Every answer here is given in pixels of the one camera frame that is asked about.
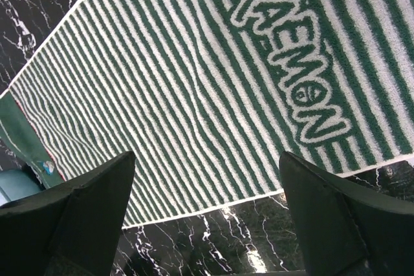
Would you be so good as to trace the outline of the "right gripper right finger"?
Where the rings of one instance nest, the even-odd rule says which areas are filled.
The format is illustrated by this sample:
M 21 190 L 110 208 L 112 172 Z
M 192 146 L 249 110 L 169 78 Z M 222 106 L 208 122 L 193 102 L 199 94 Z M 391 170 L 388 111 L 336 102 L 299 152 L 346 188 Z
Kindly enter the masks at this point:
M 307 275 L 413 274 L 413 203 L 286 151 L 279 172 Z

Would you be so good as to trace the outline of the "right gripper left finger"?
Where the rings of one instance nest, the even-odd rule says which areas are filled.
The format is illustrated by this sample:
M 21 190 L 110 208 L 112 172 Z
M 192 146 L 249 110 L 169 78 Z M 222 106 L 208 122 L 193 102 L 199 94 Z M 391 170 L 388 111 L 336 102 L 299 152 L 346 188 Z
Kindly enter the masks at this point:
M 128 151 L 1 206 L 1 274 L 109 275 L 134 175 Z

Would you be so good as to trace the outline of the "green white striped towel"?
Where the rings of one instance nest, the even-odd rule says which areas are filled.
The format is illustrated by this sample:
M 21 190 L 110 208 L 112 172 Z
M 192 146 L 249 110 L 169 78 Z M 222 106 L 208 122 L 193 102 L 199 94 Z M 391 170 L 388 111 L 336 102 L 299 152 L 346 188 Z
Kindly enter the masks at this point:
M 413 0 L 1 0 L 1 152 L 45 187 L 132 151 L 125 226 L 413 156 Z

